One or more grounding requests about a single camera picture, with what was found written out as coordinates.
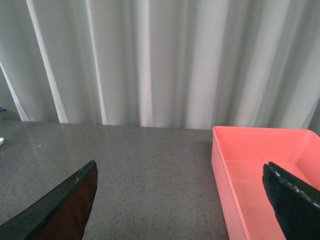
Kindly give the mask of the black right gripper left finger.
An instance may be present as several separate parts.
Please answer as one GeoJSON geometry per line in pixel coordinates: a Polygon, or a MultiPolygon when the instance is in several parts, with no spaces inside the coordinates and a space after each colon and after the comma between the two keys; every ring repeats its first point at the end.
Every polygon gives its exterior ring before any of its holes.
{"type": "Polygon", "coordinates": [[[2,240],[81,240],[98,188],[89,161],[30,207],[0,226],[2,240]]]}

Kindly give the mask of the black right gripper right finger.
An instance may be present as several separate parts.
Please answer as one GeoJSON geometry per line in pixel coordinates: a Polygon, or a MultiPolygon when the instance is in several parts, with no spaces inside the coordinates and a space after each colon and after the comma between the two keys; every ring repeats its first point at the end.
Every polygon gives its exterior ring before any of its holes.
{"type": "Polygon", "coordinates": [[[263,187],[287,240],[320,238],[320,191],[279,165],[263,165],[263,187]]]}

